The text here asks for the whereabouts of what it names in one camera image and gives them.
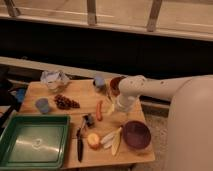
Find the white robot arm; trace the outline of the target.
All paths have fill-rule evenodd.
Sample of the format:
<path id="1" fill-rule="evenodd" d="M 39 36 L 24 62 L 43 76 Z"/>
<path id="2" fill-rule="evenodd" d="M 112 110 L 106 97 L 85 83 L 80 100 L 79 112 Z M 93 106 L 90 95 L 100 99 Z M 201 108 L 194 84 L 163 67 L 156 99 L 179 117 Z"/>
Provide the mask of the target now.
<path id="1" fill-rule="evenodd" d="M 213 171 L 213 75 L 119 83 L 118 111 L 128 112 L 141 95 L 170 101 L 165 171 Z"/>

